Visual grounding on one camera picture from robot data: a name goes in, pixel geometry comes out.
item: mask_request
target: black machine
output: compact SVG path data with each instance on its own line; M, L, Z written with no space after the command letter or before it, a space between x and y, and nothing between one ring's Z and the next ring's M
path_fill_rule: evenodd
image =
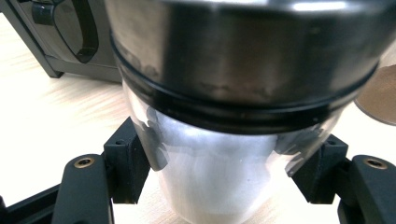
M286 173L308 202L340 196L341 223L396 220L395 166L350 161L330 135L396 37L396 1L5 0L0 8L50 77L122 80L133 110L101 156L75 158L60 186L2 204L0 223L112 223L111 204L137 203L150 168L162 172L184 218L218 220L207 205L227 198L227 188L252 191L241 195L249 204L257 186L242 180L254 173L264 188L270 171L252 168L270 164L270 154L290 158ZM202 179L190 164L180 172L180 158L217 163ZM219 167L233 180L218 181ZM194 202L191 212L175 204L193 197L180 195L194 178L199 192L211 186L218 198Z

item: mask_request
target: black appliance handle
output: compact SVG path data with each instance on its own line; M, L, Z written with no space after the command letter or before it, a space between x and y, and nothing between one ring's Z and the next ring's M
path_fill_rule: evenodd
M64 0L35 0L32 5L32 17L40 36L65 61L87 63L99 47L96 24L88 0L72 0L82 33L82 47L74 53L64 40L55 22L56 7Z

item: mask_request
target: metal screw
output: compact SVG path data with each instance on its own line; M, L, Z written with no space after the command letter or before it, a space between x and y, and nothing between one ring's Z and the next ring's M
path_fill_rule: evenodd
M82 158L75 162L75 167L76 168L85 168L85 167L92 165L94 162L95 162L95 160L91 157Z
M388 169L388 166L384 162L376 160L376 159L366 158L366 159L364 159L364 163L366 163L366 165L369 165L375 169L380 169L380 170Z

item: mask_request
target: screw hole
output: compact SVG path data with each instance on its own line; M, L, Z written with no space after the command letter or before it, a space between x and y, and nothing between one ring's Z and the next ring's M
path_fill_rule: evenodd
M82 158L75 162L75 167L76 168L85 168L85 167L92 165L94 162L95 162L95 160L93 158L90 158L90 157Z
M85 220L81 220L81 221L75 222L74 224L89 224L89 222L85 221Z
M91 159L85 159L78 162L78 165L86 165L91 162Z
M329 145L332 145L332 146L336 145L336 143L335 143L334 141L332 141L332 140L327 141L327 143L328 143Z
M125 141L123 139L120 139L116 142L116 145L125 145Z
M367 165L369 165L373 168L376 168L376 169L380 169L380 170L388 169L388 166L385 163L383 163L382 161L378 161L375 159L366 159L366 160L364 160L364 162Z

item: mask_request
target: black plastic bracket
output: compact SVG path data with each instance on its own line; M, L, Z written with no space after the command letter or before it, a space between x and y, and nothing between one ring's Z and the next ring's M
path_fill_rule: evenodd
M80 156L64 168L51 223L113 223L111 204L103 158Z
M0 196L0 224L50 223L59 185L6 207Z
M137 203L150 166L130 118L105 143L104 156L114 172L113 203Z
M337 172L334 188L341 197L342 224L395 223L396 168L372 156L359 155Z
M341 198L341 224L395 223L396 168L371 156L346 159L347 144L334 136L292 177L310 203Z
M291 178L309 203L332 204L335 168L346 159L348 145L330 135L321 148Z
M0 197L0 224L113 223L113 203L137 203L149 162L131 119L105 143L105 152L71 160L61 185L6 207Z

